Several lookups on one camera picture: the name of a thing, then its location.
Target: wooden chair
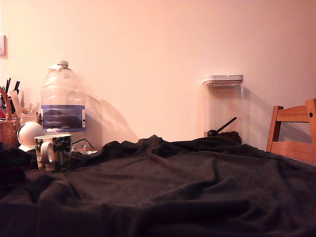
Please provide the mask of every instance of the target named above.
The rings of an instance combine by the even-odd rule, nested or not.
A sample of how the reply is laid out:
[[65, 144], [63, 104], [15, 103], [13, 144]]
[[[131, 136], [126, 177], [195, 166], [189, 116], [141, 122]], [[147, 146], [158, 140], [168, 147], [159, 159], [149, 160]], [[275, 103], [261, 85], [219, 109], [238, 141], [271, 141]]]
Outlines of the wooden chair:
[[[293, 141], [279, 142], [281, 122], [308, 122], [312, 144]], [[316, 99], [306, 101], [306, 105], [289, 109], [274, 106], [267, 152], [316, 163]]]

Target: white wall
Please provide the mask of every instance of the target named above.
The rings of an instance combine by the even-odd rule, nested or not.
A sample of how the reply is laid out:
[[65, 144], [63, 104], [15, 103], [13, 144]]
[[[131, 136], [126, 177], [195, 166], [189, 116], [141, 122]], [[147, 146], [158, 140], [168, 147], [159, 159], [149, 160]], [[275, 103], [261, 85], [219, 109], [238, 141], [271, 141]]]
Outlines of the white wall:
[[1, 34], [1, 85], [20, 80], [33, 104], [47, 67], [69, 61], [97, 146], [203, 136], [205, 75], [244, 75], [243, 140], [260, 149], [273, 105], [316, 97], [315, 0], [1, 0]]

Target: blue label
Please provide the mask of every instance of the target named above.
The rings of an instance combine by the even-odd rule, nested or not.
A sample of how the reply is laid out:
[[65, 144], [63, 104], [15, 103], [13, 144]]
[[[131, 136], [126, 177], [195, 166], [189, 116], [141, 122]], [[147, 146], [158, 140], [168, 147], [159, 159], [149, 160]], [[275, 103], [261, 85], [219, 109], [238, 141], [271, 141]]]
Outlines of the blue label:
[[84, 109], [83, 105], [42, 105], [45, 132], [85, 131]]

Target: plastic water jug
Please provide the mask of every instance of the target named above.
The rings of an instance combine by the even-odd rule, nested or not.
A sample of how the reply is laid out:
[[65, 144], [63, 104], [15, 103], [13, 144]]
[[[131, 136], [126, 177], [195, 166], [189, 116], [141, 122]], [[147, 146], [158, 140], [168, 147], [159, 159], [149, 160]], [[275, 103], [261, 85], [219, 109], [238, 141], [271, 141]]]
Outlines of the plastic water jug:
[[[67, 61], [58, 61], [49, 67], [41, 88], [41, 116], [45, 134], [71, 134], [72, 143], [84, 139], [84, 98], [83, 85], [68, 67]], [[84, 148], [84, 140], [72, 145], [73, 151]]]

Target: floral mug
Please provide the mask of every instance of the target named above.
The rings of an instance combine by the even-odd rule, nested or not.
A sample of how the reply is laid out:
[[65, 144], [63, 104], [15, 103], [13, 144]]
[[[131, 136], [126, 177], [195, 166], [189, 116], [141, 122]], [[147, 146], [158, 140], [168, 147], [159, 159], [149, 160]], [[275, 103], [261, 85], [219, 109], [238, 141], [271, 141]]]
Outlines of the floral mug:
[[34, 139], [39, 169], [58, 171], [70, 166], [70, 134], [38, 136]]

